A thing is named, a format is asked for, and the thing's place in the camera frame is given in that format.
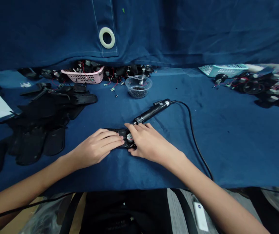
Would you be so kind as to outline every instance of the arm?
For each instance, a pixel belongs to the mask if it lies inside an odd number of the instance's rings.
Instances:
[[[68,154],[38,173],[0,192],[0,213],[32,202],[55,182],[72,172],[99,163],[112,149],[124,144],[123,137],[107,129],[99,129]],[[17,214],[0,217],[0,230]]]
[[[226,234],[269,234],[253,215],[196,168],[184,153],[165,140],[151,124],[126,123],[125,126],[137,146],[136,150],[129,149],[129,152],[133,156],[159,163],[176,175]]]

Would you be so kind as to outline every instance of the clear plastic cup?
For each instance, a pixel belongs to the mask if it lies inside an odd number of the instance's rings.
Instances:
[[[134,98],[143,98],[152,87],[152,80],[147,76],[130,76],[125,85],[129,94]]]

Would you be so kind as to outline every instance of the black electric screwdriver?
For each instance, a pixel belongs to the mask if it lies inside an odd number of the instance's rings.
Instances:
[[[159,112],[163,111],[164,109],[168,108],[171,105],[171,101],[167,98],[163,101],[155,102],[153,104],[153,107],[151,107],[149,110],[146,112],[142,113],[138,117],[136,117],[133,121],[134,124],[140,124],[143,122],[146,122],[148,119],[152,118]]]

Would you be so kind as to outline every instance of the blue cloth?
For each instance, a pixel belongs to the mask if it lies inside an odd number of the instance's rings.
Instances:
[[[100,43],[103,27],[115,35],[111,49]],[[112,66],[279,63],[279,1],[0,1],[0,71],[65,69],[82,58]]]
[[[123,128],[125,122],[131,122],[154,102],[169,98],[190,107],[199,148],[217,184],[224,188],[279,186],[279,107],[263,109],[253,103],[254,96],[239,94],[224,86],[212,89],[211,79],[199,70],[162,69],[153,73],[151,79],[152,88],[142,99],[129,96],[125,85],[115,87],[117,98],[110,91],[114,84],[88,85],[98,102],[85,107],[69,122],[66,146],[58,156],[75,148],[97,129]],[[28,103],[27,98],[19,96],[26,88],[17,88],[25,81],[18,72],[0,72],[4,99],[13,111],[18,112],[17,105]],[[173,104],[149,122],[205,172],[191,141],[184,106]],[[0,125],[0,139],[11,133],[8,126]],[[30,166],[19,166],[13,156],[6,155],[0,172],[0,191],[38,172],[58,156],[42,155]],[[168,187],[183,188],[184,185],[162,166],[132,157],[125,149],[114,149],[101,163],[76,171],[46,193]]]

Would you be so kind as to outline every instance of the plastic container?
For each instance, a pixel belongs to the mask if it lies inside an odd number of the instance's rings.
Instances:
[[[244,70],[247,70],[248,67],[244,64],[233,64],[233,65],[206,65],[199,67],[204,74],[208,77],[215,77],[217,74],[225,74],[228,78],[233,78],[236,75],[241,74]]]
[[[134,98],[143,98],[152,87],[152,80],[146,76],[130,76],[125,85],[129,94]]]
[[[105,66],[93,73],[71,72],[71,70],[61,70],[61,72],[66,74],[74,83],[99,84],[104,77],[104,68]]]

